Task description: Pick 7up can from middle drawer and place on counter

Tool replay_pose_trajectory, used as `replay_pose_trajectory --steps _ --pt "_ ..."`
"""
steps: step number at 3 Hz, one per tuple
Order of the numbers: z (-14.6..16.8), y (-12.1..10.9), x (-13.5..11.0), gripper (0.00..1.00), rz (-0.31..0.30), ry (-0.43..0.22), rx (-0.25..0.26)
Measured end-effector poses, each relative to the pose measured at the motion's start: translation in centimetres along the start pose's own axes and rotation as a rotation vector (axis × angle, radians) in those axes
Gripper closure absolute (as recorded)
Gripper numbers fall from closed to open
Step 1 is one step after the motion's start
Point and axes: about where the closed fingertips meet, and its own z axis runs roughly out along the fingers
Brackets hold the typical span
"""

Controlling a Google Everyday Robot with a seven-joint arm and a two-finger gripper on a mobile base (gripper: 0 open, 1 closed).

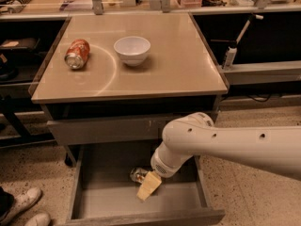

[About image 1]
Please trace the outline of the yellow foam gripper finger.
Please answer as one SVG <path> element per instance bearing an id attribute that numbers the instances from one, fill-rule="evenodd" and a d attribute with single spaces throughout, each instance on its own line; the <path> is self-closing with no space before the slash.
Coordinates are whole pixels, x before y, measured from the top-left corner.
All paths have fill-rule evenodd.
<path id="1" fill-rule="evenodd" d="M 162 183 L 161 177 L 155 171 L 149 171 L 138 189 L 137 198 L 145 201 Z"/>

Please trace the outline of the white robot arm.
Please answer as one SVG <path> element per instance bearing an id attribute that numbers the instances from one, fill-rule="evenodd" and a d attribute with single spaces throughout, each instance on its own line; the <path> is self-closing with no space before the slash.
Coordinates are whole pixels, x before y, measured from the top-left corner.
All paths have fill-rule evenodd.
<path id="1" fill-rule="evenodd" d="M 196 155 L 210 155 L 255 169 L 298 179 L 301 176 L 301 127 L 218 128 L 197 112 L 169 122 L 137 192 L 145 201 L 162 183 Z"/>

